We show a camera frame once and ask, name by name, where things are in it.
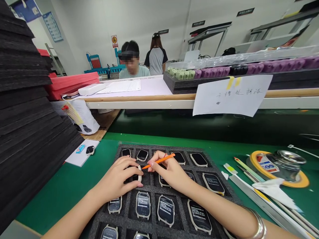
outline blue rack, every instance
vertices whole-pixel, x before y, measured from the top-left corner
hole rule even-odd
[[[115,56],[116,56],[116,60],[117,60],[117,64],[118,66],[113,66],[113,67],[106,67],[106,68],[93,68],[93,65],[92,65],[92,61],[91,60],[99,60],[100,62],[100,57],[99,55],[88,55],[86,54],[86,57],[87,57],[87,60],[88,62],[90,63],[90,66],[91,66],[91,70],[86,70],[84,71],[84,73],[91,73],[91,72],[97,72],[98,74],[108,74],[108,78],[109,78],[109,75],[111,73],[116,73],[116,72],[120,72],[122,69],[125,69],[125,65],[124,64],[121,64],[120,65],[120,60],[119,60],[119,56],[118,56],[118,53],[120,53],[121,51],[117,50],[117,48],[114,49],[115,50]]]

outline hand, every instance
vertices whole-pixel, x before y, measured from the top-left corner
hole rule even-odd
[[[156,151],[151,160],[148,161],[148,164],[151,165],[149,172],[158,172],[171,187],[185,194],[185,192],[188,190],[188,187],[194,181],[190,179],[190,177],[185,173],[185,171],[174,158],[169,158],[162,162],[167,169],[162,168],[156,163],[157,160],[164,157],[164,152]]]
[[[119,158],[92,189],[95,195],[99,197],[102,205],[124,195],[136,187],[143,187],[143,184],[139,181],[124,184],[124,181],[134,174],[144,175],[144,173],[137,168],[138,163],[135,161],[136,159],[130,158],[129,156]]]

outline silver bracelet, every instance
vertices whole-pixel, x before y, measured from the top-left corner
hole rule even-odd
[[[263,219],[261,218],[261,216],[253,209],[250,209],[248,207],[245,207],[245,206],[242,206],[243,208],[245,208],[246,210],[250,211],[257,219],[257,222],[258,222],[258,231],[257,233],[251,237],[250,239],[265,239],[266,237],[266,232],[267,232],[267,229],[266,229],[266,225],[265,223],[263,222]],[[233,237],[226,228],[224,228],[224,231],[226,233],[226,235],[230,238],[230,239],[237,239],[235,237]]]

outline black foam tray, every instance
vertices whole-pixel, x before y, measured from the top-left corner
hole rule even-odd
[[[316,88],[319,82],[319,69],[302,69],[296,71],[261,73],[257,75],[273,75],[269,90]],[[167,72],[163,73],[163,80],[173,94],[193,94],[197,92],[199,84],[229,79],[228,76],[217,78],[200,78],[178,80]]]
[[[136,158],[139,150],[144,149],[148,151],[149,155],[145,162],[137,161],[141,166],[147,165],[147,161],[153,156],[157,150],[170,154],[172,152],[181,152],[186,160],[186,165],[181,165],[185,171],[193,173],[195,181],[206,187],[202,179],[202,173],[211,173],[217,175],[222,185],[225,188],[225,198],[236,203],[241,204],[241,201],[234,193],[234,190],[225,180],[220,170],[214,164],[212,159],[207,153],[200,148],[185,148],[185,147],[166,147],[157,145],[127,145],[120,144],[115,155],[114,160],[117,160],[121,156],[123,149],[130,149],[133,158]],[[197,167],[192,159],[190,153],[201,153],[206,159],[208,167]],[[188,198],[176,191],[173,188],[161,187],[159,184],[159,176],[157,173],[147,173],[144,171],[142,177],[142,183],[144,187],[136,188],[122,197],[122,209],[120,214],[112,213],[109,214],[107,210],[107,203],[103,205],[96,213],[93,221],[93,225],[90,230],[89,239],[100,239],[102,231],[107,224],[112,227],[118,227],[119,239],[134,238],[136,231],[141,233],[148,233],[150,239],[173,239],[173,238],[218,238],[227,239],[223,227],[209,215],[210,222],[212,224],[212,233],[203,231],[196,231],[193,224],[191,223],[189,212],[187,208]],[[137,218],[135,212],[136,206],[136,195],[138,191],[148,192],[151,197],[151,216],[149,220],[146,218]],[[168,196],[171,198],[175,205],[175,222],[171,228],[168,225],[158,220],[157,206],[159,197],[161,195]]]

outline boy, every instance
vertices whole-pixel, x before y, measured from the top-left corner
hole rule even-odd
[[[122,52],[119,53],[119,59],[125,64],[126,69],[121,70],[119,78],[133,78],[150,76],[150,70],[139,65],[140,50],[136,41],[125,42],[122,46]]]

